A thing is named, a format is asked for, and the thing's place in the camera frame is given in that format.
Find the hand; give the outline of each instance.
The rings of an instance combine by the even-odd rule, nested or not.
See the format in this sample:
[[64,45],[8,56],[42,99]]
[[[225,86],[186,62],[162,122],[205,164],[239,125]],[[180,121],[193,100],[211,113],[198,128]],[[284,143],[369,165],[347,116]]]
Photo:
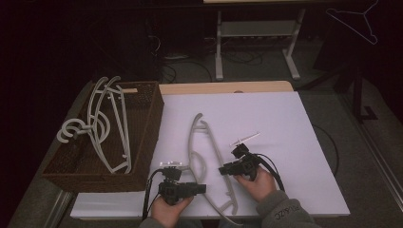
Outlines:
[[261,202],[270,193],[277,190],[273,176],[260,166],[258,167],[257,175],[254,181],[247,180],[243,176],[234,176],[234,178],[257,202]]
[[157,197],[151,207],[151,217],[157,220],[163,227],[172,228],[178,222],[181,212],[192,200],[193,197],[185,198],[171,206],[163,200],[163,197]]

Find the white paper sheet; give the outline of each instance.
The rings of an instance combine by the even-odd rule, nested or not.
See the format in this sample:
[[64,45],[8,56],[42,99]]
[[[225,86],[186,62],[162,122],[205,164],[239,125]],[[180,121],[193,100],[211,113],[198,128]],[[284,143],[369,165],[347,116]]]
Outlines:
[[[252,153],[268,156],[276,165],[285,191],[298,199],[313,216],[343,216],[350,211],[326,162],[315,132],[296,92],[164,95],[160,138],[151,163],[151,172],[160,162],[188,164],[187,140],[198,113],[209,123],[224,162],[233,162],[230,143],[256,132],[246,143]],[[204,133],[196,133],[196,150],[207,160],[207,192],[217,205],[229,200],[213,147]],[[256,203],[233,179],[239,210],[237,217],[257,215]],[[152,200],[163,176],[157,174],[150,194]],[[183,172],[180,182],[195,181]],[[132,219],[142,216],[144,192],[81,193],[71,216],[80,219]],[[225,215],[232,216],[232,207]],[[219,214],[202,195],[183,211],[183,217],[217,218]]]

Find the sleeve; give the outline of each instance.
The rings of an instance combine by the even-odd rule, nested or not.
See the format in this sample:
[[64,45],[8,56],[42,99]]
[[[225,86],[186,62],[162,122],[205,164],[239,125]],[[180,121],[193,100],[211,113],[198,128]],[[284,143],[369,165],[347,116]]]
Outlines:
[[163,228],[163,226],[153,218],[146,218],[139,228]]
[[319,227],[301,207],[299,201],[288,199],[283,191],[276,191],[267,196],[258,204],[257,211],[262,217],[261,227]]

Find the hanging hanger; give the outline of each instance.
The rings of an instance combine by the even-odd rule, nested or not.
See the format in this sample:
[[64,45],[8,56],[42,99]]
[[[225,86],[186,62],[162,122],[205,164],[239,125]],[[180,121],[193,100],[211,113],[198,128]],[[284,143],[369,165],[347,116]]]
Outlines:
[[[338,22],[341,22],[343,25],[347,26],[348,28],[350,28],[351,30],[353,30],[355,33],[357,33],[358,35],[360,35],[362,38],[364,38],[365,40],[367,40],[368,42],[370,42],[372,45],[375,45],[377,43],[377,38],[376,36],[373,34],[373,30],[371,29],[371,25],[368,22],[367,19],[367,12],[369,10],[371,10],[377,3],[379,0],[376,0],[376,2],[374,4],[372,4],[367,10],[363,11],[363,12],[353,12],[353,11],[344,11],[344,10],[336,10],[336,9],[327,9],[326,13],[330,16],[332,16],[333,18],[335,18]],[[365,35],[363,35],[361,32],[359,32],[358,30],[356,30],[355,28],[353,28],[352,26],[350,26],[348,23],[344,22],[342,19],[338,18],[338,14],[353,14],[353,15],[361,15],[364,20],[365,20],[365,24],[368,27],[368,30],[370,32],[370,37],[366,37]]]

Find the white metal rack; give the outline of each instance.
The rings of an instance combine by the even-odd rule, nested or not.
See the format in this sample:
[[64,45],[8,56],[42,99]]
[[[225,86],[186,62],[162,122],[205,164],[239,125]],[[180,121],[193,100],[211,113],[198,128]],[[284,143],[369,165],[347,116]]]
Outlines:
[[223,80],[221,37],[291,36],[290,45],[288,48],[285,48],[282,53],[290,69],[291,76],[294,80],[299,80],[300,76],[294,64],[292,54],[304,14],[305,9],[300,9],[297,20],[222,22],[221,12],[219,11],[217,21],[216,79],[218,81]]

